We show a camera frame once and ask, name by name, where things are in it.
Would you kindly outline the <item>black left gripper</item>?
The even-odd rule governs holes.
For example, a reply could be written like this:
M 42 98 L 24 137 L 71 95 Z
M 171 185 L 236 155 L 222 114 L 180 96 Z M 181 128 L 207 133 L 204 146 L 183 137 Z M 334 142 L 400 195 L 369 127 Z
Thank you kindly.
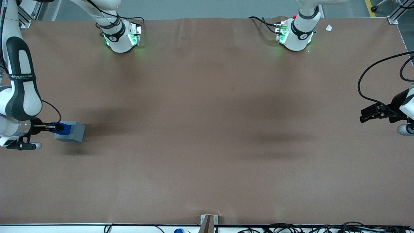
M 394 111 L 394 113 L 391 114 L 391 117 L 388 117 L 390 111 L 387 107 L 385 107 L 382 104 L 375 103 L 361 110 L 360 123 L 365 123 L 373 119 L 382 118 L 388 118 L 389 123 L 391 124 L 396 123 L 398 121 L 406 121 L 407 123 L 409 123 L 407 115 L 404 114 L 401 110 L 399 110 L 399 108 L 405 101 L 408 92 L 409 89 L 406 89 L 401 93 L 395 95 L 391 103 L 388 104 L 388 107 Z

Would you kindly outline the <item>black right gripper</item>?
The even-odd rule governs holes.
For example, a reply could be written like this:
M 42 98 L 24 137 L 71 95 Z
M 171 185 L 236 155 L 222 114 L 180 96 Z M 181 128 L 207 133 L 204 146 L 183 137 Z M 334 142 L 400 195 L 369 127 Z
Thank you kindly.
M 41 120 L 31 120 L 30 135 L 37 135 L 41 131 L 48 131 L 54 134 L 63 134 L 64 127 L 53 127 L 52 124 L 44 124 Z

